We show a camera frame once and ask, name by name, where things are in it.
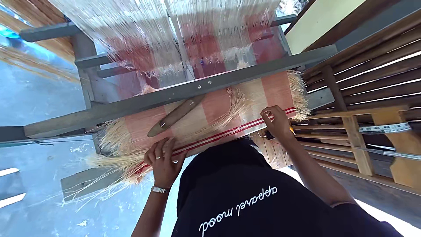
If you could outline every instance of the black t-shirt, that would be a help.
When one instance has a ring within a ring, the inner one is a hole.
[[[252,145],[240,139],[193,159],[181,176],[172,236],[401,237],[358,205],[326,205]]]

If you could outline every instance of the white stripe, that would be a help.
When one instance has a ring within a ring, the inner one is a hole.
[[[14,197],[9,197],[3,200],[0,200],[0,208],[13,204],[15,202],[21,201],[25,197],[26,193],[16,195]]]
[[[15,173],[15,172],[18,172],[18,171],[19,171],[18,168],[10,168],[10,169],[5,169],[5,170],[0,170],[0,177],[8,175],[8,174]]]

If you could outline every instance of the hand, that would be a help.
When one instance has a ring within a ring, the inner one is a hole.
[[[260,113],[264,122],[266,123],[269,132],[282,143],[286,139],[294,137],[290,130],[288,117],[279,106],[271,106],[262,110]],[[270,121],[269,116],[273,116],[273,121]]]
[[[155,187],[170,189],[180,173],[181,167],[183,166],[184,159],[186,158],[187,151],[181,154],[181,157],[177,164],[173,163],[171,159],[173,154],[175,138],[173,138],[166,147],[165,143],[168,141],[168,137],[156,142],[152,147],[145,153],[144,162],[152,166],[155,177]]]

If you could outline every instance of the right hand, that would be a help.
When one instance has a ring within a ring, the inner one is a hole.
[[[271,106],[262,110],[260,113],[264,122],[266,123],[269,132],[280,142],[286,139],[294,138],[293,133],[290,130],[288,117],[279,106]]]

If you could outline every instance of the finger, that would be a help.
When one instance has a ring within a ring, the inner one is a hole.
[[[176,139],[175,138],[173,138],[173,139],[171,139],[171,141],[169,142],[169,144],[168,144],[168,146],[167,147],[165,147],[165,149],[164,149],[164,157],[165,157],[165,160],[167,161],[167,162],[169,162],[169,163],[172,163],[173,162],[173,160],[171,159],[171,157],[173,156],[173,148],[174,148],[174,144],[176,143]]]
[[[149,152],[151,151],[151,149],[149,149],[146,153],[145,153],[145,155],[144,155],[144,158],[143,158],[143,162],[145,162],[146,164],[148,164],[148,165],[152,165],[152,161],[151,161],[151,159],[149,159],[149,157],[148,157],[148,155],[149,155]]]
[[[262,110],[262,112],[264,112],[264,113],[266,113],[266,112],[271,112],[272,110],[274,110],[275,109],[275,107],[274,106],[269,106],[269,107],[266,107],[266,108],[264,108],[263,110]]]
[[[158,142],[157,147],[155,148],[155,157],[160,159],[163,157],[163,153],[162,153],[162,147],[164,147],[164,144],[166,141],[168,141],[168,137],[162,139],[161,141]]]
[[[180,171],[181,171],[181,168],[183,167],[184,160],[185,160],[185,159],[186,159],[186,157],[187,157],[187,152],[188,152],[188,151],[184,151],[184,152],[181,154],[180,159],[179,159],[179,161],[177,162],[177,172],[180,172]]]
[[[285,111],[283,111],[278,105],[266,107],[262,110],[264,113],[271,113],[274,117],[282,116],[282,114],[285,114]]]
[[[263,121],[266,123],[266,126],[272,127],[272,122],[270,121],[269,117],[265,113],[260,113],[263,118]]]
[[[151,165],[155,163],[155,148],[157,147],[158,143],[154,143],[152,147],[148,150],[148,159],[151,161]]]

